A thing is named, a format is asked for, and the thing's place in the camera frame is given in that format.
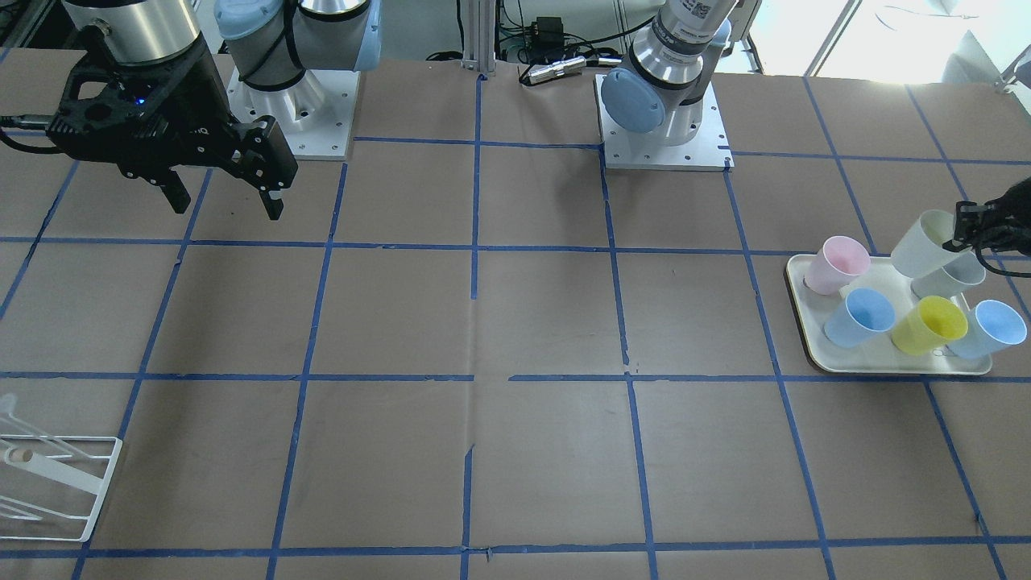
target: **cup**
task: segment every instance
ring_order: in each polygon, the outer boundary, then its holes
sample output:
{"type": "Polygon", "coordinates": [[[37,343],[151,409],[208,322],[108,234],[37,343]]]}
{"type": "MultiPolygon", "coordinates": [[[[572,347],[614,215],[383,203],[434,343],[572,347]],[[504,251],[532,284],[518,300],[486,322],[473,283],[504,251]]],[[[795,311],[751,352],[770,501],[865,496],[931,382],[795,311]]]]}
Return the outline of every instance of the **cup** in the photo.
{"type": "Polygon", "coordinates": [[[802,279],[813,293],[833,295],[869,268],[870,254],[862,243],[835,235],[824,241],[802,279]]]}
{"type": "Polygon", "coordinates": [[[926,297],[952,299],[985,281],[988,270],[980,265],[973,251],[964,251],[931,273],[913,279],[909,284],[912,294],[921,299],[926,297]]]}
{"type": "Polygon", "coordinates": [[[920,356],[966,334],[967,319],[959,307],[941,297],[928,297],[895,326],[892,343],[908,355],[920,356]]]}
{"type": "Polygon", "coordinates": [[[1027,339],[1028,328],[1013,309],[998,301],[985,301],[967,313],[967,336],[949,344],[962,359],[980,359],[1019,345],[1027,339]]]}
{"type": "Polygon", "coordinates": [[[892,249],[892,265],[909,277],[922,277],[959,255],[941,246],[953,238],[956,218],[949,211],[928,209],[909,226],[892,249]]]}
{"type": "Polygon", "coordinates": [[[824,325],[824,335],[835,345],[851,349],[895,325],[895,309],[871,287],[856,287],[824,325]]]}

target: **floor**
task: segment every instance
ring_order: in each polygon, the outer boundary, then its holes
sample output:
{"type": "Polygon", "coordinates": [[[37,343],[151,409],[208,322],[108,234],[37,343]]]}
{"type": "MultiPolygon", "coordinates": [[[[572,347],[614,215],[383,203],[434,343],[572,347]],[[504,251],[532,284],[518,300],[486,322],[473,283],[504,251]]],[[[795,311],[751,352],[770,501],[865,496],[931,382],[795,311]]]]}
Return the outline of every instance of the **floor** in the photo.
{"type": "MultiPolygon", "coordinates": [[[[0,112],[55,108],[75,58],[2,53],[0,112]]],[[[0,149],[0,391],[125,440],[92,540],[0,543],[0,577],[1031,578],[1028,347],[824,374],[784,278],[1026,177],[1023,109],[718,75],[732,172],[618,171],[590,77],[516,74],[385,62],[274,223],[219,172],[175,215],[0,149]]]]}

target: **tray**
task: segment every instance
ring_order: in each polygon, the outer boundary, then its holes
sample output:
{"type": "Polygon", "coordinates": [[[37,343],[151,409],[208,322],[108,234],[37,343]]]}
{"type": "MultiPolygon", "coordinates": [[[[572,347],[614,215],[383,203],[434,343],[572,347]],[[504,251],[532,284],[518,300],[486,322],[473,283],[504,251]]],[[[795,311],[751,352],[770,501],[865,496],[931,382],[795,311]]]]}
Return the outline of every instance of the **tray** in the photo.
{"type": "MultiPolygon", "coordinates": [[[[901,320],[920,299],[909,288],[911,278],[895,269],[888,257],[871,257],[870,269],[855,281],[839,289],[837,295],[823,297],[805,286],[802,278],[813,259],[812,253],[799,253],[788,260],[785,273],[799,330],[806,353],[817,367],[829,373],[853,375],[984,375],[992,370],[992,357],[960,359],[947,350],[935,349],[923,356],[909,356],[892,344],[891,333],[885,333],[854,349],[843,349],[824,335],[824,323],[834,309],[855,287],[872,287],[888,298],[895,308],[896,320],[901,320]]],[[[963,295],[952,299],[964,313],[970,310],[963,295]]]]}

